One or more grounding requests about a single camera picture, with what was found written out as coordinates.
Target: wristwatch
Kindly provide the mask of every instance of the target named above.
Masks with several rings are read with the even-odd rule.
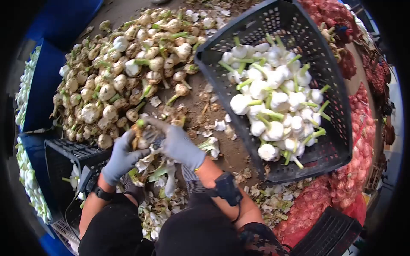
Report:
[[[93,192],[97,195],[98,198],[101,198],[105,201],[111,201],[111,199],[114,197],[116,193],[115,191],[113,193],[105,192],[102,188],[98,186],[94,187]]]

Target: cable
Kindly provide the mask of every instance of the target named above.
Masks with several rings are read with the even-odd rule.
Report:
[[[74,233],[74,235],[77,237],[77,239],[80,241],[80,238],[77,236],[77,234],[74,232],[73,228],[71,227],[70,223],[67,221],[67,210],[70,208],[70,206],[74,203],[75,199],[78,197],[78,195],[80,194],[80,191],[77,191],[77,193],[75,194],[73,200],[71,201],[71,203],[67,206],[67,209],[64,213],[64,220],[66,221],[68,227],[70,228],[71,232]]]
[[[240,216],[241,216],[241,202],[239,202],[239,213],[238,213],[238,217],[236,217],[236,219],[235,219],[234,221],[232,221],[232,223],[237,222]]]

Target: glove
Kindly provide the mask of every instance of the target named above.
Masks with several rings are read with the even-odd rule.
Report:
[[[115,186],[124,174],[134,168],[139,159],[151,153],[150,149],[132,152],[130,143],[134,137],[135,132],[128,130],[116,139],[108,164],[101,170],[104,180],[111,186]]]
[[[144,121],[155,126],[165,135],[165,139],[159,148],[162,154],[186,165],[192,171],[202,165],[206,153],[192,143],[181,127],[169,125],[151,117],[144,118]]]

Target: black plastic crate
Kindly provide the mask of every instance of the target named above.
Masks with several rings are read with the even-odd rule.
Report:
[[[223,107],[231,116],[236,133],[252,157],[259,178],[264,179],[264,164],[267,163],[257,154],[260,141],[251,135],[247,117],[235,115],[230,108],[230,100],[238,91],[230,84],[226,77],[227,71],[218,65],[218,61],[224,52],[235,45],[234,36],[238,36],[242,44],[257,45],[263,42],[266,33],[279,34],[288,50],[302,50],[301,63],[311,65],[311,88],[320,89],[326,84],[330,85],[330,89],[324,94],[324,100],[330,101],[325,113],[332,118],[331,122],[323,120],[321,124],[327,135],[318,137],[318,143],[306,147],[300,159],[305,168],[301,170],[293,162],[283,165],[284,158],[278,162],[269,162],[271,171],[268,180],[274,184],[296,181],[346,165],[352,155],[351,110],[333,53],[315,23],[296,0],[294,3],[267,0],[229,22],[202,44],[195,55],[195,62],[213,85]]]
[[[99,149],[97,145],[89,146],[71,142],[66,139],[45,140],[47,172],[50,178],[51,189],[58,203],[60,216],[53,216],[53,220],[64,217],[65,211],[75,196],[69,182],[62,178],[69,178],[76,164],[81,171],[85,165],[89,167],[105,165],[111,155],[111,150]],[[72,222],[81,214],[80,200],[75,200],[67,211],[67,222]]]
[[[356,240],[362,225],[328,206],[312,229],[293,248],[297,256],[341,256]]]

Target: blue container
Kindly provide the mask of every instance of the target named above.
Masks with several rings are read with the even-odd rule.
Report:
[[[60,219],[62,216],[58,210],[57,201],[51,190],[50,179],[47,172],[46,154],[44,151],[44,141],[57,138],[57,134],[49,131],[42,134],[19,134],[24,149],[27,152],[31,166],[36,175],[37,183],[39,184],[46,200],[47,206],[53,218]]]
[[[103,0],[48,0],[26,36],[34,41],[46,38],[60,50],[68,52],[102,3]]]
[[[41,39],[37,45],[42,47],[34,70],[22,132],[52,126],[49,119],[54,109],[52,98],[62,80],[58,72],[66,62],[65,54],[47,40]]]

